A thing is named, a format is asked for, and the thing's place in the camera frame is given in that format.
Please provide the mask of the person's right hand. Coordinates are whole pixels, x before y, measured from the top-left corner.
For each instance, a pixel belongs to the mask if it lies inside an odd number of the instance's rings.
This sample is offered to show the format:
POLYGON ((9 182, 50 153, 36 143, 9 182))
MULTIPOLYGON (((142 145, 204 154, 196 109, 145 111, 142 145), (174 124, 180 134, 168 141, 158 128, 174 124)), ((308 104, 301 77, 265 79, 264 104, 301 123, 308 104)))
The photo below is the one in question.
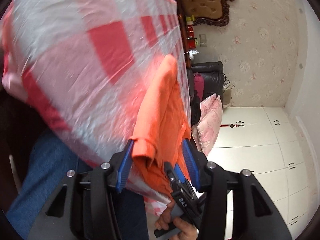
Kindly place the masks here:
POLYGON ((176 228, 180 229, 178 234, 171 236, 170 240, 196 240, 198 233, 195 226, 189 224, 185 220, 182 220, 180 217, 171 217, 171 211, 175 206, 175 202, 172 201, 167 205, 167 208, 162 212, 159 218, 155 222, 155 227, 158 230, 168 230, 169 223, 173 222, 176 228))

